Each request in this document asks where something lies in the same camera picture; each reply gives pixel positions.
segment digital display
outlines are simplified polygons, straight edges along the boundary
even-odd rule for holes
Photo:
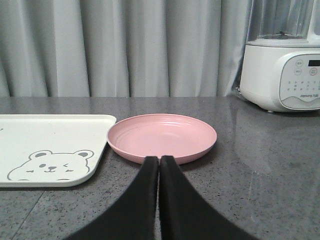
[[[320,67],[320,60],[309,60],[309,67]]]

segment blender jar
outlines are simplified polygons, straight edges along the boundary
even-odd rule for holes
[[[317,0],[253,0],[247,44],[307,44],[314,1]],[[315,9],[314,14],[315,21],[319,22],[319,7]],[[320,32],[319,24],[315,26]]]

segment button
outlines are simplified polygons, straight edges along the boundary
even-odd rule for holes
[[[299,67],[299,68],[300,68],[303,64],[304,64],[304,61],[302,61],[301,59],[299,59],[298,61],[295,62],[295,65],[296,65],[297,67]]]
[[[310,75],[311,75],[311,76],[316,75],[317,72],[318,72],[318,70],[317,70],[315,67],[313,67],[313,68],[310,69]]]
[[[294,70],[294,74],[295,74],[295,75],[300,75],[301,73],[302,73],[301,68],[296,68],[296,69]]]

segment black pad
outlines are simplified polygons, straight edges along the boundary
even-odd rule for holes
[[[160,162],[159,212],[162,240],[257,240],[213,209],[172,156]]]
[[[158,187],[157,157],[144,159],[137,176],[102,215],[66,240],[153,240]]]

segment pink plate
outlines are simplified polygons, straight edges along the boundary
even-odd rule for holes
[[[124,119],[113,125],[107,140],[121,157],[141,164],[146,156],[175,157],[178,164],[205,155],[217,140],[207,123],[183,115],[147,114]]]

